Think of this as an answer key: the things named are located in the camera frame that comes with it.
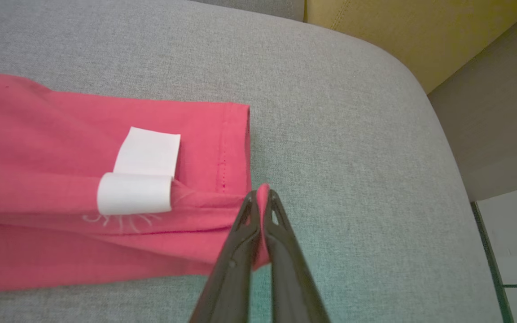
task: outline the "gray couch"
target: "gray couch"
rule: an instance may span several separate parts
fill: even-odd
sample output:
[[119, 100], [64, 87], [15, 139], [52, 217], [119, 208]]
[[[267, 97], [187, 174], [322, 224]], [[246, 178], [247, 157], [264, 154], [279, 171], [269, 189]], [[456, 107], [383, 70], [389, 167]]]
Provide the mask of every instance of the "gray couch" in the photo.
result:
[[[180, 0], [0, 0], [0, 73], [58, 91], [251, 106], [252, 176], [335, 322], [497, 322], [456, 162], [410, 71], [321, 27]], [[270, 318], [269, 267], [251, 321]], [[0, 321], [184, 322], [200, 276], [0, 292]]]
[[203, 4], [214, 4], [272, 16], [304, 20], [304, 0], [194, 0]]

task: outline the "clothing tag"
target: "clothing tag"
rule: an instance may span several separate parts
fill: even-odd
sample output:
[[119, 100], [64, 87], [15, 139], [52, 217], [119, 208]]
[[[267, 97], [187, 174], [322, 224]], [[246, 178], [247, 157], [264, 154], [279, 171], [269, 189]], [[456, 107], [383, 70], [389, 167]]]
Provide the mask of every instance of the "clothing tag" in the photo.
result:
[[113, 173], [175, 176], [181, 135], [131, 127]]
[[160, 213], [171, 210], [180, 135], [131, 127], [113, 172], [99, 182], [97, 207], [102, 215]]

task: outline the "yellow cushion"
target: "yellow cushion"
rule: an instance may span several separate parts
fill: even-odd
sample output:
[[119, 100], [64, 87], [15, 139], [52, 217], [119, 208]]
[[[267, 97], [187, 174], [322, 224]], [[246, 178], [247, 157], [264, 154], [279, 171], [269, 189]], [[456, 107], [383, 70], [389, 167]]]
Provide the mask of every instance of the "yellow cushion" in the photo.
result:
[[517, 21], [517, 0], [306, 0], [306, 21], [385, 49], [431, 92]]

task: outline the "pink fabric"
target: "pink fabric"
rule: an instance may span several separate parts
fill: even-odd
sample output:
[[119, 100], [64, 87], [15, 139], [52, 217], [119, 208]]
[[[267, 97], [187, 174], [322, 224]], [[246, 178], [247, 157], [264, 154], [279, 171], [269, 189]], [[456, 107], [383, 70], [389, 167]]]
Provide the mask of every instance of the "pink fabric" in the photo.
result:
[[[248, 114], [0, 75], [0, 290], [209, 274], [250, 190]], [[104, 217], [99, 180], [131, 126], [181, 134], [173, 210]]]
[[268, 263], [270, 261], [268, 250], [267, 250], [267, 241], [264, 239], [264, 232], [262, 230], [263, 223], [264, 223], [264, 217], [265, 216], [272, 216], [271, 214], [264, 214], [265, 209], [267, 208], [267, 202], [268, 202], [268, 192], [271, 190], [271, 186], [269, 184], [262, 184], [258, 190], [257, 190], [257, 204], [258, 204], [258, 210], [260, 211], [261, 217], [260, 217], [260, 227], [261, 227], [261, 242], [260, 247], [258, 251], [258, 262], [256, 263], [255, 268], [259, 268], [259, 266], [262, 266], [265, 263]]

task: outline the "white printed design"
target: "white printed design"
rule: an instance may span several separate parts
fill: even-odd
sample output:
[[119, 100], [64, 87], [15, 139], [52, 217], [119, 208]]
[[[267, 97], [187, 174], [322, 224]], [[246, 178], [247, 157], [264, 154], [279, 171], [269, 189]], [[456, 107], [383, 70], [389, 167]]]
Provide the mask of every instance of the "white printed design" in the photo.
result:
[[137, 219], [137, 218], [141, 219], [141, 220], [145, 221], [149, 225], [149, 227], [153, 226], [153, 223], [151, 222], [151, 220], [149, 218], [151, 218], [153, 220], [159, 220], [159, 221], [161, 220], [161, 218], [155, 214], [129, 214], [129, 215], [97, 214], [96, 216], [97, 216], [97, 218], [90, 218], [88, 215], [84, 215], [83, 220], [86, 222], [89, 222], [89, 223], [97, 223], [97, 222], [99, 222], [99, 220], [103, 219], [104, 220], [103, 227], [107, 227], [107, 224], [111, 220], [111, 217], [113, 217], [116, 219], [116, 221], [119, 222], [119, 233], [123, 233], [123, 229], [125, 227], [125, 225], [124, 225], [125, 220], [127, 220], [127, 222], [129, 223], [129, 226], [135, 233], [141, 233], [141, 231], [139, 231], [139, 229], [137, 229], [133, 219]]

